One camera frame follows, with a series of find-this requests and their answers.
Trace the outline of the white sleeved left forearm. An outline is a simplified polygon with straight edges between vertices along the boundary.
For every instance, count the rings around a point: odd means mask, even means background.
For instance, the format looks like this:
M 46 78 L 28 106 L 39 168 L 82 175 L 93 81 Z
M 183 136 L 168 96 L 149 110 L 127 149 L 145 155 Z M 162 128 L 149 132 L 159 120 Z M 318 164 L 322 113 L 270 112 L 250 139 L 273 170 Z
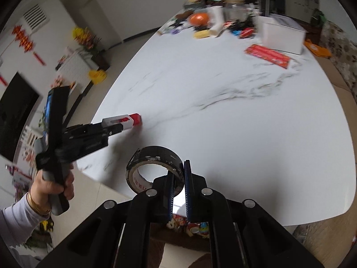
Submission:
M 39 223 L 48 218 L 49 213 L 40 214 L 30 206 L 28 192 L 17 203 L 1 210 L 1 237 L 22 267 L 35 267 L 41 259 L 20 255 L 16 247 L 24 244 Z

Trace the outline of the person's left hand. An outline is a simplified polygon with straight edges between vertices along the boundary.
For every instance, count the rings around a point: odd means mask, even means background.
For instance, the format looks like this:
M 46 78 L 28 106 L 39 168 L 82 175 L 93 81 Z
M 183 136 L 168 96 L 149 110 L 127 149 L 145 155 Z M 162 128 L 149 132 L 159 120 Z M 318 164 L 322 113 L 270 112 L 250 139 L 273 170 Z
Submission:
M 73 182 L 75 180 L 72 173 L 73 165 L 70 165 L 70 171 L 66 176 L 64 185 L 45 181 L 42 170 L 38 171 L 34 182 L 27 195 L 29 205 L 40 214 L 45 214 L 51 209 L 49 195 L 58 195 L 64 193 L 65 198 L 70 201 L 75 196 Z

